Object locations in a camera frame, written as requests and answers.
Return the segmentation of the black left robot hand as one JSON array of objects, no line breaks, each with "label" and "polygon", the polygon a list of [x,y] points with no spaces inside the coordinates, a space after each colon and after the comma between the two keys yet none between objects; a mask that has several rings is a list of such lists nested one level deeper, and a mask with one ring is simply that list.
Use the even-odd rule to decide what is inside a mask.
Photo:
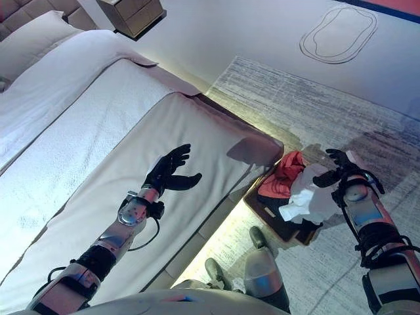
[{"label": "black left robot hand", "polygon": [[146,175],[142,189],[151,188],[161,197],[165,190],[185,191],[193,188],[202,178],[201,173],[193,176],[174,175],[175,171],[189,159],[191,144],[183,144],[161,157]]}]

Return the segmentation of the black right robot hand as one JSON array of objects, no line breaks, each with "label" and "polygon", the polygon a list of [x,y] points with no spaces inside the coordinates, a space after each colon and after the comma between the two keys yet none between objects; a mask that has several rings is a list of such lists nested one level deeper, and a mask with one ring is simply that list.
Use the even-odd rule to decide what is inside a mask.
[{"label": "black right robot hand", "polygon": [[355,175],[359,170],[357,164],[351,162],[345,152],[338,149],[327,149],[325,151],[330,159],[333,160],[337,168],[330,170],[322,175],[313,177],[313,183],[319,188],[327,188],[341,181],[344,177]]}]

